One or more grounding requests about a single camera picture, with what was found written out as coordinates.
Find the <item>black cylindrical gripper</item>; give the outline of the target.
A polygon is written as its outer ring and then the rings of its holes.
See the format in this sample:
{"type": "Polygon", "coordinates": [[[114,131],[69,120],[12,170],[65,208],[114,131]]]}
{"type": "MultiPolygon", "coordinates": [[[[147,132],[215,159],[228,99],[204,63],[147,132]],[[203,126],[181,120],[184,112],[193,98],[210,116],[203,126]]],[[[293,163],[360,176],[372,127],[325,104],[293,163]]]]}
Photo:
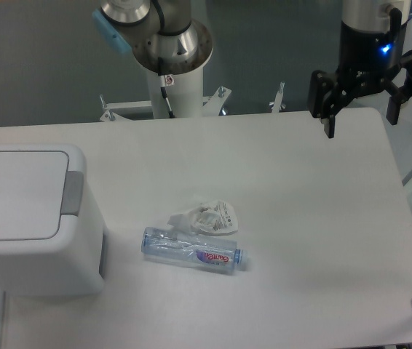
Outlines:
{"type": "Polygon", "coordinates": [[[313,71],[309,83],[308,109],[319,119],[329,139],[334,138],[336,115],[348,105],[348,97],[364,97],[384,90],[390,95],[386,118],[398,123],[402,104],[412,97],[412,50],[403,55],[407,25],[395,36],[390,32],[365,32],[341,24],[339,63],[336,73],[313,71]],[[393,79],[401,70],[405,81],[398,87],[393,79]]]}

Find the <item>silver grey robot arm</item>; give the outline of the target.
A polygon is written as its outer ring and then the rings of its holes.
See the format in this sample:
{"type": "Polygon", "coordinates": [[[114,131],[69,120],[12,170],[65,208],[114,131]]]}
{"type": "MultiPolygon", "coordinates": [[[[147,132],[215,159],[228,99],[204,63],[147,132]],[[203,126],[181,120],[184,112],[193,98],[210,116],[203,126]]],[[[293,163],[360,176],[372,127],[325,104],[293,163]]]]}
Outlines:
{"type": "MultiPolygon", "coordinates": [[[[311,74],[307,108],[328,137],[336,115],[351,101],[389,94],[387,120],[396,124],[402,105],[412,98],[412,50],[403,49],[409,1],[344,1],[338,67],[311,74]]],[[[151,81],[157,119],[202,115],[202,83],[185,81],[202,74],[210,59],[210,33],[191,16],[189,1],[102,1],[92,14],[107,42],[133,53],[151,81]]]]}

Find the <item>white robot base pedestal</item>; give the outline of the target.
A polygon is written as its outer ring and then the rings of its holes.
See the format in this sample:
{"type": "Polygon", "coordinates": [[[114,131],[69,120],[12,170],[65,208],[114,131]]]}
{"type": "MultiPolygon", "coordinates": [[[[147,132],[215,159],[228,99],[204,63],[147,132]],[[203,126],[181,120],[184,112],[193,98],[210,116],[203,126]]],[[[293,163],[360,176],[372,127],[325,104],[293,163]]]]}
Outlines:
{"type": "Polygon", "coordinates": [[[155,71],[146,70],[148,91],[153,107],[157,106],[160,97],[167,102],[166,111],[154,111],[154,119],[180,119],[174,116],[173,110],[178,115],[178,108],[199,109],[203,98],[203,68],[204,64],[185,73],[174,73],[173,66],[168,65],[159,58],[154,65],[155,71]]]}

